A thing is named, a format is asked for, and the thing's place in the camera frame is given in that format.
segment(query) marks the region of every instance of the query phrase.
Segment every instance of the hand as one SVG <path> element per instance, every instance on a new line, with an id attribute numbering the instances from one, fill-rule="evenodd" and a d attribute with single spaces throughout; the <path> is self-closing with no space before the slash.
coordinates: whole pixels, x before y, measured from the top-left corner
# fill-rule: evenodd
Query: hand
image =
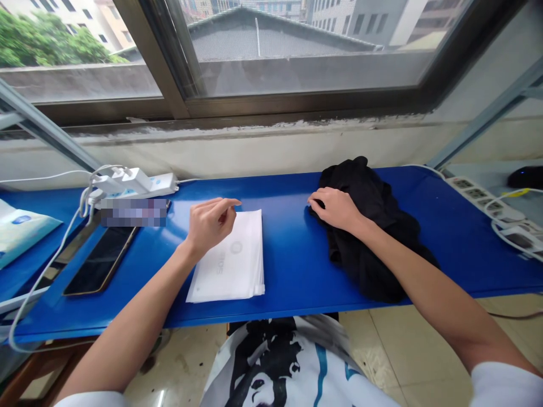
<path id="1" fill-rule="evenodd" d="M 236 219 L 234 205 L 241 204 L 236 199 L 215 198 L 191 206 L 188 236 L 184 243 L 203 256 L 230 234 Z"/>
<path id="2" fill-rule="evenodd" d="M 321 200 L 325 209 L 321 208 L 315 200 Z M 369 221 L 358 211 L 351 196 L 339 189 L 319 188 L 311 194 L 307 202 L 324 222 L 349 233 L 353 233 L 360 221 Z"/>

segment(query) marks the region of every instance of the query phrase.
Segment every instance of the black mouse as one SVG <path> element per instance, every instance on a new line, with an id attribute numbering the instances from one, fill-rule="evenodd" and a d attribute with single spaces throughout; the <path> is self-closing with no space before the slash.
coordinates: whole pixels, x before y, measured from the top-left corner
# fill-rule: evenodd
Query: black mouse
<path id="1" fill-rule="evenodd" d="M 522 167 L 507 178 L 511 188 L 543 189 L 543 166 Z"/>

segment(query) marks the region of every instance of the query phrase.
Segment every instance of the smartphone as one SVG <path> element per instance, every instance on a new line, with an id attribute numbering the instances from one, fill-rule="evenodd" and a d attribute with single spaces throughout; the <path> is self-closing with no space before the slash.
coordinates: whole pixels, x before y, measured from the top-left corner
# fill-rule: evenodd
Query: smartphone
<path id="1" fill-rule="evenodd" d="M 78 296 L 104 291 L 139 229 L 139 227 L 107 228 L 62 295 Z"/>

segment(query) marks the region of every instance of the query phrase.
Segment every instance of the blue table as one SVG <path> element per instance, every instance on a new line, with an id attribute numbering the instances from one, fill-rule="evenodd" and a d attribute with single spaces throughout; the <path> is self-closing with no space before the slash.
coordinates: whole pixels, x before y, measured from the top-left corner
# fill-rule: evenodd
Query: blue table
<path id="1" fill-rule="evenodd" d="M 62 236 L 68 229 L 74 212 L 79 207 L 83 190 L 63 189 L 31 192 L 0 192 L 0 199 L 17 209 L 24 209 L 61 220 L 63 223 L 28 249 L 16 260 L 0 270 L 0 302 L 26 294 L 51 256 L 58 250 Z M 72 232 L 66 240 L 68 244 L 78 233 L 84 219 L 74 221 Z"/>
<path id="2" fill-rule="evenodd" d="M 421 241 L 433 251 L 443 271 L 471 295 L 543 290 L 543 265 L 521 259 L 515 249 L 494 235 L 482 212 L 435 174 L 418 167 L 381 168 L 377 172 L 392 185 L 401 208 L 419 220 Z M 104 293 L 63 297 L 62 291 L 105 231 L 98 229 L 22 321 L 17 340 L 100 334 L 186 237 L 189 207 L 217 196 L 241 199 L 241 210 L 262 209 L 266 293 L 250 300 L 188 304 L 189 277 L 166 327 L 386 306 L 363 297 L 329 262 L 325 231 L 305 208 L 319 176 L 292 174 L 181 185 L 171 196 L 167 226 L 139 232 Z"/>

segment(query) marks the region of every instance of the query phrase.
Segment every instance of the floor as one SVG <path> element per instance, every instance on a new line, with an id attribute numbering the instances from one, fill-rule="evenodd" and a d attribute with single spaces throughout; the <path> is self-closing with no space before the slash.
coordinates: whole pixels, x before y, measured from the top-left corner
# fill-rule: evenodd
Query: floor
<path id="1" fill-rule="evenodd" d="M 543 309 L 543 296 L 479 300 L 497 314 L 526 315 Z M 447 343 L 413 306 L 340 313 L 351 353 L 368 379 L 401 406 L 467 406 L 469 375 Z M 543 371 L 543 318 L 498 319 L 524 355 Z M 215 353 L 226 339 L 224 324 L 181 328 L 158 354 L 157 363 L 126 390 L 134 407 L 198 406 Z"/>

